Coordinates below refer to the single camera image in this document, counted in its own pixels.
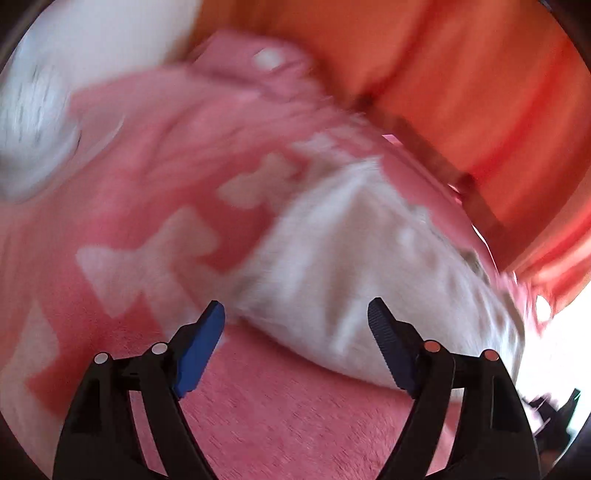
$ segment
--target white fabric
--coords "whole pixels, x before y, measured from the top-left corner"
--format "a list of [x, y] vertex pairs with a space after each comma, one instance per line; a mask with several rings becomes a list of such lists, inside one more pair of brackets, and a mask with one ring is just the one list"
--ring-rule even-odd
[[513, 379], [522, 320], [409, 208], [373, 162], [354, 164], [300, 196], [241, 272], [238, 312], [326, 368], [395, 384], [367, 322], [382, 297], [398, 320], [448, 350], [499, 352]]

